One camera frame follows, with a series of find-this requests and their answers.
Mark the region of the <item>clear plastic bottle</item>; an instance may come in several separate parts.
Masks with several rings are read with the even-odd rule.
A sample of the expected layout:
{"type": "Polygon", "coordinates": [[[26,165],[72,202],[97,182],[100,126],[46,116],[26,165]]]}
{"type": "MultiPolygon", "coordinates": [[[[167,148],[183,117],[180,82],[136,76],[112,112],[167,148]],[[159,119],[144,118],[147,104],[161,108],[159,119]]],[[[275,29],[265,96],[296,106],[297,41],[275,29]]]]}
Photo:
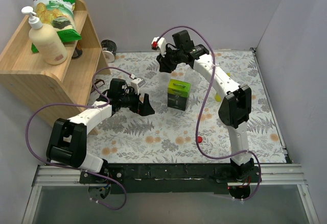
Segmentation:
{"type": "Polygon", "coordinates": [[[184,81],[190,83],[191,92],[195,93],[197,92],[200,85],[200,74],[189,66],[186,69],[184,81]]]}
{"type": "Polygon", "coordinates": [[[158,73],[158,88],[167,90],[171,79],[171,73],[159,72],[158,73]]]}

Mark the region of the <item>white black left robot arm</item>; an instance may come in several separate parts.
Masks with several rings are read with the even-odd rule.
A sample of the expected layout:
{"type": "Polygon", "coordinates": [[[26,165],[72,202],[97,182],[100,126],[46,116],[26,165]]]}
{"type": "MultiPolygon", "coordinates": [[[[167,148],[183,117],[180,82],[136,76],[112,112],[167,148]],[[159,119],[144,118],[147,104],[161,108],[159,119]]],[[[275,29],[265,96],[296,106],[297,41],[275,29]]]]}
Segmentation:
{"type": "Polygon", "coordinates": [[[91,171],[91,177],[97,183],[104,183],[109,171],[103,167],[103,159],[87,152],[87,136],[121,108],[128,108],[140,116],[153,115],[155,111],[150,105],[149,95],[145,93],[144,99],[139,99],[144,85],[145,80],[141,78],[133,79],[129,86],[125,80],[114,78],[90,108],[69,119],[56,120],[46,151],[47,159],[91,171]]]}

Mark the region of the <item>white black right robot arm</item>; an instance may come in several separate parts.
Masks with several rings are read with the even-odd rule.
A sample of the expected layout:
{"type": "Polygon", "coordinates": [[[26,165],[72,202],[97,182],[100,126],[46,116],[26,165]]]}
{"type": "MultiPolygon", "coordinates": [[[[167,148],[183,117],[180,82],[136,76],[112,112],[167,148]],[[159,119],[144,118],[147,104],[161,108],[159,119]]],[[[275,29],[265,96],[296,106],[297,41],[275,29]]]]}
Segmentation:
{"type": "Polygon", "coordinates": [[[173,34],[174,44],[170,45],[163,36],[153,38],[151,48],[158,50],[159,71],[171,73],[178,64],[185,63],[198,72],[214,88],[222,102],[218,110],[221,122],[227,127],[231,145],[231,175],[237,182],[249,177],[254,167],[248,152],[247,122],[251,113],[251,88],[241,86],[232,80],[210,54],[210,47],[194,45],[188,31],[173,34]]]}

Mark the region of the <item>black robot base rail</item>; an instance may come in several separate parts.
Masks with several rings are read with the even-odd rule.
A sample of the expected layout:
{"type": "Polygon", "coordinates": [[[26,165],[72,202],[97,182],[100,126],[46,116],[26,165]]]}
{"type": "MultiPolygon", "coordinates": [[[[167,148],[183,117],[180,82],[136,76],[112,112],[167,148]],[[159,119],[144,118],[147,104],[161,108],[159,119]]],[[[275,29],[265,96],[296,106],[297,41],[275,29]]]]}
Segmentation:
{"type": "Polygon", "coordinates": [[[241,185],[247,190],[251,183],[260,181],[257,166],[238,173],[228,163],[109,163],[100,172],[114,182],[93,176],[86,171],[80,174],[81,184],[101,185],[106,192],[121,193],[186,193],[213,192],[228,194],[228,184],[241,185]]]}

